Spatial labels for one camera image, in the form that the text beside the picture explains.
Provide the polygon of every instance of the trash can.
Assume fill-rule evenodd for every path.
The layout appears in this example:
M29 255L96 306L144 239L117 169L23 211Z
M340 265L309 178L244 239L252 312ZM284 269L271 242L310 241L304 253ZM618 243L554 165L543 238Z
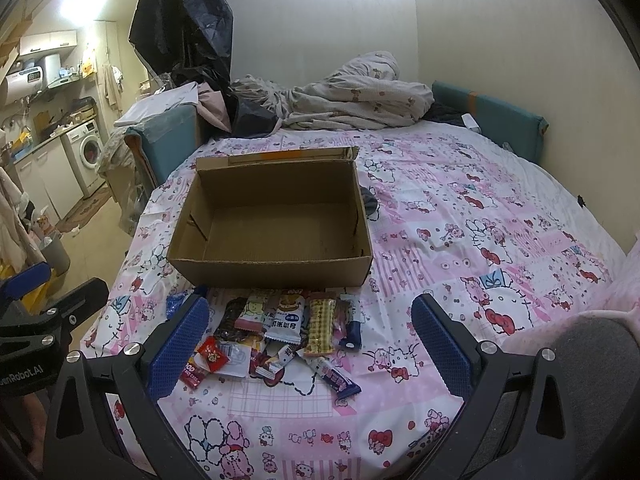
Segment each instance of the trash can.
M49 244L45 244L47 238L51 238ZM61 276L69 270L71 260L69 259L69 255L66 254L58 231L53 231L48 237L41 241L40 252L58 276Z

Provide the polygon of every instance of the pink hello kitty bed sheet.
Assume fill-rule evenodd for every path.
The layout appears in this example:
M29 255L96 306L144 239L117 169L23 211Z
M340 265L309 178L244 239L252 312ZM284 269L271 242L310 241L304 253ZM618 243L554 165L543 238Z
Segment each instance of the pink hello kitty bed sheet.
M84 353L143 342L165 320L166 296L189 286L165 256L198 156L352 145L360 183L380 207L369 219L370 276L347 290L360 300L364 347L332 360L362 392L337 402L301 360L275 385L215 374L195 391L178 382L159 405L213 479L397 474L428 452L461 405L412 327L415 296L433 294L476 338L501 343L587 309L622 265L622 250L552 177L464 128L420 122L225 139L201 147L154 191ZM212 313L243 294L214 291ZM121 403L110 401L130 454L148 468Z

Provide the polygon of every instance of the black plastic sheet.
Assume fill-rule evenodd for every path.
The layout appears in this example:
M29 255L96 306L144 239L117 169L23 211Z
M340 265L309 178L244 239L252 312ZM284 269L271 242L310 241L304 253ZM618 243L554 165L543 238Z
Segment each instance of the black plastic sheet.
M220 90L234 137L270 133L278 118L229 91L234 17L226 0L138 0L129 41L154 74Z

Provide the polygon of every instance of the metal bolt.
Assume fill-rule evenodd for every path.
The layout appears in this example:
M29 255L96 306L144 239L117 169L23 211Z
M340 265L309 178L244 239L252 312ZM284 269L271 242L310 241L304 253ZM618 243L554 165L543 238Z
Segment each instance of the metal bolt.
M78 350L73 350L72 352L69 352L69 354L67 354L66 362L75 363L76 361L78 361L79 358L80 358L80 352Z
M124 347L123 352L125 355L135 355L140 352L140 343L129 343Z
M551 348L543 348L542 358L547 361L553 361L556 358L556 353Z
M496 346L496 344L492 343L491 341L482 341L480 343L480 349L485 354L495 354L498 351L498 347Z

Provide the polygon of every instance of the washing machine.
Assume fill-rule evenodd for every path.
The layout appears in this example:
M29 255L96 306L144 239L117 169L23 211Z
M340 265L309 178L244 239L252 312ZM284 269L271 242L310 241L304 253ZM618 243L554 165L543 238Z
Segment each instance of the washing machine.
M104 182L96 173L102 141L95 120L76 126L62 135L66 158L85 198L89 198Z

